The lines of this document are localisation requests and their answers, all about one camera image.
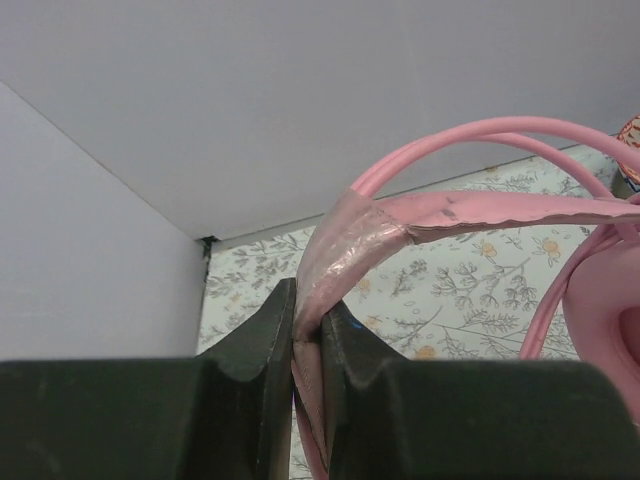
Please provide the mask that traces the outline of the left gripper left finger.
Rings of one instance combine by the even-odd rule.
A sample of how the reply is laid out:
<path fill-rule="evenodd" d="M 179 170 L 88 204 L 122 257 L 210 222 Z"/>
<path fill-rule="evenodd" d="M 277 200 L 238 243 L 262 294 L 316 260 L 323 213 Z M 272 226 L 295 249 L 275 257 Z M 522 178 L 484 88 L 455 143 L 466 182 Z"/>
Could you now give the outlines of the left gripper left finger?
<path fill-rule="evenodd" d="M 189 358 L 1 366 L 5 479 L 284 479 L 293 279 Z"/>

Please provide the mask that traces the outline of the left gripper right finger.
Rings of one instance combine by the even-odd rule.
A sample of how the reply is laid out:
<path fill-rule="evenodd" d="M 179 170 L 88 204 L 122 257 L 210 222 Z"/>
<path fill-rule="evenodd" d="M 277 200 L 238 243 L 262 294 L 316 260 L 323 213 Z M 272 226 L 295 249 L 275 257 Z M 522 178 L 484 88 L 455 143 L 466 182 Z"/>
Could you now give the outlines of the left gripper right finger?
<path fill-rule="evenodd" d="M 333 479 L 629 479 L 633 426 L 575 361 L 410 360 L 343 304 L 321 324 Z"/>

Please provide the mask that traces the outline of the pink headphones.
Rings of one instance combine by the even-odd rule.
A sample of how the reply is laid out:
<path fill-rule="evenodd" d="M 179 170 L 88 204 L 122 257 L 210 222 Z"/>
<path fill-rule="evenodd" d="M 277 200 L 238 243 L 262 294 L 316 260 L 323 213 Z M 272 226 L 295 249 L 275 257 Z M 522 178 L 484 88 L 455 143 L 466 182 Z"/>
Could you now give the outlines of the pink headphones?
<path fill-rule="evenodd" d="M 538 140 L 539 134 L 573 140 L 627 167 L 639 164 L 632 147 L 600 131 L 568 121 L 499 117 L 467 123 L 401 147 L 367 170 L 325 215 L 313 233 L 297 272 L 292 371 L 298 396 L 297 421 L 311 475 L 328 475 L 322 361 L 314 336 L 322 316 L 374 266 L 410 244 L 468 232 L 531 225 L 593 224 L 540 301 L 520 355 L 536 358 L 553 314 L 576 266 L 615 237 L 638 238 L 639 207 L 622 201 L 582 165 Z M 446 191 L 377 199 L 377 191 L 413 162 L 462 142 L 492 142 L 529 151 L 563 169 L 589 192 L 586 199 L 485 191 Z"/>

